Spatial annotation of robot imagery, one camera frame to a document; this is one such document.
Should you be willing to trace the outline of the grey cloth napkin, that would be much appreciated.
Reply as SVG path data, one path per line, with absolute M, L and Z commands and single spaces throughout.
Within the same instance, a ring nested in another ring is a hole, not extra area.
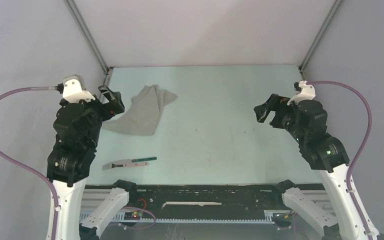
M 175 93 L 158 85 L 145 85 L 131 99 L 130 108 L 118 119 L 105 122 L 102 128 L 129 136 L 152 136 L 160 123 L 164 107 L 177 98 Z

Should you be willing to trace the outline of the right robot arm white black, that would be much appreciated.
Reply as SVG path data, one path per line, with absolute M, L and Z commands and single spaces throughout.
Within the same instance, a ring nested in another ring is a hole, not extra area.
M 323 105 L 312 99 L 295 103 L 292 99 L 272 94 L 254 107 L 256 120 L 286 130 L 297 142 L 302 158 L 319 177 L 334 215 L 309 200 L 290 180 L 275 185 L 271 204 L 277 209 L 290 208 L 310 224 L 323 240 L 384 240 L 384 234 L 370 221 L 361 204 L 352 177 L 347 173 L 351 162 L 342 142 L 327 133 L 328 114 Z

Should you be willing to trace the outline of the right white base arm link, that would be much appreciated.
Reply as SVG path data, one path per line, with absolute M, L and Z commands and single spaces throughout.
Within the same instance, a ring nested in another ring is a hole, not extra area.
M 272 192 L 283 204 L 305 220 L 323 240 L 337 240 L 337 218 L 307 197 L 292 181 L 285 180 L 272 186 Z

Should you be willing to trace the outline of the left white base arm link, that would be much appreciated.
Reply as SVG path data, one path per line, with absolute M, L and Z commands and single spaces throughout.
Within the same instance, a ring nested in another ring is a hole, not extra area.
M 103 202 L 79 224 L 79 236 L 81 240 L 99 240 L 111 219 L 119 210 L 127 206 L 136 194 L 137 184 L 117 180 Z

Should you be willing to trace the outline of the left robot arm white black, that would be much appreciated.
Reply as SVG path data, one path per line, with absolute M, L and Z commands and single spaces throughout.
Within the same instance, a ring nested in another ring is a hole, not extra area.
M 60 83 L 63 95 L 53 128 L 55 143 L 47 158 L 46 177 L 53 186 L 49 215 L 49 240 L 98 240 L 98 228 L 80 223 L 80 206 L 90 166 L 95 159 L 103 122 L 124 113 L 122 95 L 106 85 L 99 91 L 102 103 L 80 86 Z

